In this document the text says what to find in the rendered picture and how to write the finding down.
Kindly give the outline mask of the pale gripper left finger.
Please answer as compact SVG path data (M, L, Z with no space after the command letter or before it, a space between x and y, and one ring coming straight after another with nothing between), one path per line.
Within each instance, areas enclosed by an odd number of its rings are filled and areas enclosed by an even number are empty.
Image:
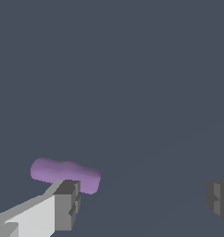
M0 237L51 237L71 231L81 205L81 182L55 181L42 195L0 213Z

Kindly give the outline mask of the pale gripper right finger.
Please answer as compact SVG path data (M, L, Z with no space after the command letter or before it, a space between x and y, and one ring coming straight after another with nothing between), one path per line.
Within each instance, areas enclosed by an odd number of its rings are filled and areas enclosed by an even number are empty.
M224 221L224 180L207 181L205 188L208 207Z

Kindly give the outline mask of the purple elongated block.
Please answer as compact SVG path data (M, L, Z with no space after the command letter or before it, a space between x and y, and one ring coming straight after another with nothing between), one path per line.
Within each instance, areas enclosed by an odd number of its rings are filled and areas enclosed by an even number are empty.
M97 169L86 168L72 161L56 161L41 157L31 165L31 177L37 181L54 183L56 180L81 182L81 192L94 194L98 191L101 174Z

